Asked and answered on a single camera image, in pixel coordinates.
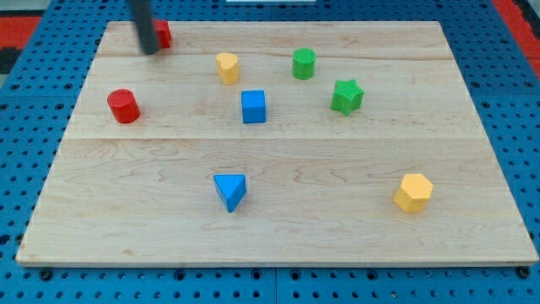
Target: green cylinder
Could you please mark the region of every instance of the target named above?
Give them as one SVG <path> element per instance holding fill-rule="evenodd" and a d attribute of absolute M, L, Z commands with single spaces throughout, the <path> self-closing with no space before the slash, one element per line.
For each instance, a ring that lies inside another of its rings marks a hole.
<path fill-rule="evenodd" d="M 316 54 L 307 47 L 299 48 L 293 55 L 293 76 L 296 79 L 307 80 L 315 72 Z"/>

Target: yellow block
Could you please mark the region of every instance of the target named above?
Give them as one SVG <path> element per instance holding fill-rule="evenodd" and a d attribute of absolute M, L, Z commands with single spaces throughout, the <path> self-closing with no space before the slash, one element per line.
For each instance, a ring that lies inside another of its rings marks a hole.
<path fill-rule="evenodd" d="M 219 53 L 216 56 L 218 64 L 218 75 L 224 84 L 233 84 L 240 76 L 240 65 L 238 56 L 231 53 Z"/>
<path fill-rule="evenodd" d="M 407 213 L 424 210 L 433 191 L 433 184 L 422 174 L 406 174 L 394 202 Z"/>

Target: green block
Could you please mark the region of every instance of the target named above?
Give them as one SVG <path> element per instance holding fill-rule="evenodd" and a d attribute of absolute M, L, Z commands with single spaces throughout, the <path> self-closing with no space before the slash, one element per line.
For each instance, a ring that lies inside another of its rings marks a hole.
<path fill-rule="evenodd" d="M 310 79 L 315 72 L 316 54 L 307 47 L 299 48 L 293 54 L 293 76 L 296 79 Z"/>
<path fill-rule="evenodd" d="M 334 111 L 340 111 L 344 116 L 348 116 L 351 111 L 360 108 L 363 97 L 364 90 L 356 84 L 355 79 L 348 81 L 336 80 L 330 108 Z"/>

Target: plastic toy block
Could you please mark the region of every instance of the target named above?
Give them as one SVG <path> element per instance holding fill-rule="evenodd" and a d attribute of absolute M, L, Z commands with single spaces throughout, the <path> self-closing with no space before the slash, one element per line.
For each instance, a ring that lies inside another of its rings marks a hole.
<path fill-rule="evenodd" d="M 216 174 L 213 176 L 218 196 L 229 213 L 235 211 L 247 192 L 243 174 Z"/>
<path fill-rule="evenodd" d="M 135 96 L 126 89 L 115 90 L 107 97 L 107 104 L 117 122 L 134 122 L 141 115 Z"/>
<path fill-rule="evenodd" d="M 224 84 L 233 84 L 240 76 L 238 56 L 231 53 L 219 53 L 216 56 L 218 75 Z"/>
<path fill-rule="evenodd" d="M 431 197 L 433 184 L 422 174 L 406 174 L 394 202 L 407 213 L 424 210 Z"/>
<path fill-rule="evenodd" d="M 356 80 L 336 80 L 330 108 L 348 116 L 351 111 L 360 108 L 362 98 L 364 98 L 364 90 L 356 84 Z"/>
<path fill-rule="evenodd" d="M 293 54 L 293 76 L 296 79 L 307 80 L 315 72 L 316 54 L 307 47 L 302 47 Z"/>
<path fill-rule="evenodd" d="M 241 99 L 244 123 L 258 123 L 267 120 L 264 90 L 244 90 L 241 93 Z"/>
<path fill-rule="evenodd" d="M 159 46 L 161 48 L 170 48 L 172 35 L 170 34 L 169 22 L 167 20 L 154 19 L 154 30 L 158 36 Z"/>

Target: wood grain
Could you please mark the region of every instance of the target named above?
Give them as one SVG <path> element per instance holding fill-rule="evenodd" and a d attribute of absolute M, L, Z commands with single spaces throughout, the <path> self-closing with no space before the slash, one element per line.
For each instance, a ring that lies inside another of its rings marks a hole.
<path fill-rule="evenodd" d="M 17 255 L 25 266 L 442 267 L 538 257 L 440 26 L 434 22 L 171 22 L 173 47 L 140 54 L 110 23 Z M 317 55 L 290 75 L 295 48 Z M 215 54 L 240 58 L 225 86 Z M 333 82 L 364 102 L 330 111 Z M 105 104 L 128 88 L 143 115 Z M 241 122 L 265 89 L 267 122 Z M 215 173 L 248 176 L 233 214 Z M 419 214 L 392 197 L 406 173 L 435 185 Z"/>

